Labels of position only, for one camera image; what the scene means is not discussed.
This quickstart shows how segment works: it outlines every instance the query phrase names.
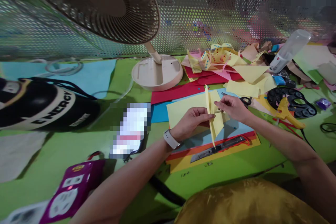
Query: craft knife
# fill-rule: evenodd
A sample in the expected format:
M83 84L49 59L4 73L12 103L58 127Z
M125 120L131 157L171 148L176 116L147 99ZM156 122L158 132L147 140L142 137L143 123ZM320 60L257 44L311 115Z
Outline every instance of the craft knife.
M216 148L215 147L211 147L211 148L209 148L207 150L204 150L204 151L202 151L200 153L197 153L197 154L193 155L192 158L191 158L190 163L195 162L197 160L200 160L202 158L205 158L207 156L210 156L212 154L215 154L215 153L217 153L219 151L228 149L228 148L230 148L230 147L232 147L232 146L234 146L236 144L242 143L244 141L247 141L247 139L244 138L243 136L238 136L238 137L235 137L235 138L233 138L231 140L225 141L225 142L223 142L223 143L221 143L219 145L216 145Z

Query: hand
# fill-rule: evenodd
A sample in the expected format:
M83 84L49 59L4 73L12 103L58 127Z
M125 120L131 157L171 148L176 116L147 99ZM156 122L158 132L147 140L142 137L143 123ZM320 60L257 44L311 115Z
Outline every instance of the hand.
M221 110L227 112L232 119L241 123L246 124L246 122L253 117L253 114L238 97L224 95L220 101L215 101L214 104Z
M209 120L214 117L215 115L208 114L204 107L190 108L170 133L177 142L182 142L192 135L198 125L209 127Z

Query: fan base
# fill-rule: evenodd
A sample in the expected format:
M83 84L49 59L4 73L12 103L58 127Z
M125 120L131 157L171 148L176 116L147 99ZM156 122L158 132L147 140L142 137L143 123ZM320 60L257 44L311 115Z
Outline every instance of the fan base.
M132 78L144 89L152 92L164 91L174 87L183 76L180 62L170 55L160 54L161 65L152 57L141 60L133 67Z

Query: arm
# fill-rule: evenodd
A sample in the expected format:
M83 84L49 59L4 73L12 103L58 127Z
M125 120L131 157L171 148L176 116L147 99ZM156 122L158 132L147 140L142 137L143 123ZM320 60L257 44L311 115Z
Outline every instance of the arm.
M213 117L207 114L206 108L191 108L170 133L176 141L182 142L199 124ZM160 138L108 177L84 202L70 224L118 223L124 210L171 152L171 147Z
M287 157L293 163L312 206L330 223L336 223L336 177L306 142L253 115L238 97L223 96L215 104L233 119L256 130Z

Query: fan stand pole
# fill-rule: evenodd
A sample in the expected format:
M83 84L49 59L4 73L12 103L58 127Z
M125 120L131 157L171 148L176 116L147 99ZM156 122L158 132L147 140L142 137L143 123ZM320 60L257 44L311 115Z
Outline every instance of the fan stand pole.
M154 49L154 47L152 46L151 42L147 42L144 44L147 51L149 52L149 54L152 56L152 58L154 59L156 64L160 64L161 65L161 56L158 54L158 52Z

